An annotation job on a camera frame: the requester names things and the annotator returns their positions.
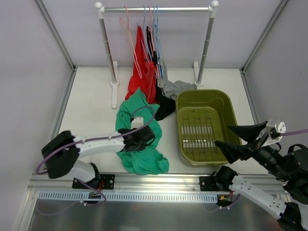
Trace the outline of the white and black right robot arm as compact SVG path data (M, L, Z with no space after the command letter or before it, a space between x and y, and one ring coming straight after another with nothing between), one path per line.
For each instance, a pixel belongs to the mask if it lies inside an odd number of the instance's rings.
M230 167L222 166L215 175L215 186L221 190L230 190L249 199L275 218L285 231L306 231L308 229L308 148L294 144L286 155L272 148L279 144L284 136L306 133L307 130L287 132L281 121L269 120L257 125L229 126L235 135L246 141L245 145L236 145L224 141L215 141L226 160L232 164L237 160L250 158L257 161L277 181L283 183L283 189L292 198L284 202L269 193L250 184Z

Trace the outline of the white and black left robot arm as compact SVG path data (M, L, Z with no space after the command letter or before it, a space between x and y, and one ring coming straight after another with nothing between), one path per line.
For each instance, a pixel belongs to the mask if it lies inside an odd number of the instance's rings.
M51 179L66 175L73 177L86 187L102 189L102 179L94 163L85 163L80 159L86 156L108 152L142 151L152 144L155 134L149 126L140 128L121 128L103 136L81 137L65 130L46 144L42 150L44 172Z

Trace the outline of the green tank top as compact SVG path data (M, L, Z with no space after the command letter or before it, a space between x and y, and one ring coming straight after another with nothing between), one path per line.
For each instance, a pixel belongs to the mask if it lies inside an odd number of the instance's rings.
M142 117L144 123L150 121L149 127L155 135L155 140L142 151L117 152L122 160L125 170L137 175L157 175L169 171L169 161L156 147L162 138L162 129L153 114L157 112L159 105L149 104L141 89L137 89L133 95L120 105L116 115L115 129L131 128L132 117Z

